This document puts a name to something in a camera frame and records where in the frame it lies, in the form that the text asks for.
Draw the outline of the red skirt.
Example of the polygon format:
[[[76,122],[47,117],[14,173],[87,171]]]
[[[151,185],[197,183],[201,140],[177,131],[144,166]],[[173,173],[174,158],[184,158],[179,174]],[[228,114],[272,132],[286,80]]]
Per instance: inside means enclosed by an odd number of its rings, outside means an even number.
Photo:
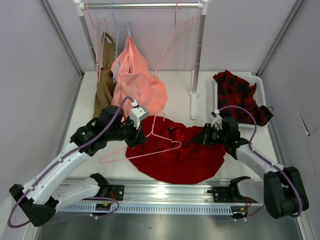
[[[143,133],[147,136],[152,128],[154,116],[143,120]],[[155,120],[154,133],[173,141],[182,142],[182,147],[155,155],[131,159],[130,162],[142,173],[158,181],[171,184],[197,184],[213,177],[223,165],[226,154],[221,144],[205,146],[191,142],[202,131],[200,126],[186,127],[182,123],[162,116]],[[178,146],[155,136],[134,148],[128,147],[127,158],[162,151]]]

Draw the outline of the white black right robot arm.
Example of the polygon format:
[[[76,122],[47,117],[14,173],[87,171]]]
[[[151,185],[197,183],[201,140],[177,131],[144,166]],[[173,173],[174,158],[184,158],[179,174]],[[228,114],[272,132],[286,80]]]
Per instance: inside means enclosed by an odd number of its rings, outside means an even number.
[[[207,147],[224,146],[229,155],[260,177],[260,181],[248,176],[234,179],[235,185],[228,189],[232,201],[248,197],[263,204],[274,219],[297,218],[308,210],[309,201],[299,170],[275,163],[256,150],[249,140],[241,137],[234,117],[224,117],[220,124],[205,124],[191,142]]]

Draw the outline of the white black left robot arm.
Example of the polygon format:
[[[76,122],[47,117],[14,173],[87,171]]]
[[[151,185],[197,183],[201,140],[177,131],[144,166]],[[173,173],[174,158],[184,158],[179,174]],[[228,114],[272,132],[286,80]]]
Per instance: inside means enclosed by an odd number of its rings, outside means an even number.
[[[129,147],[147,142],[142,120],[148,115],[148,110],[136,103],[128,117],[118,106],[104,108],[99,117],[76,130],[64,150],[41,173],[29,182],[14,184],[9,189],[16,201],[14,207],[20,207],[28,222],[40,227],[58,211],[80,200],[111,201],[110,184],[99,173],[93,173],[84,181],[65,189],[60,184],[109,142],[125,141]]]

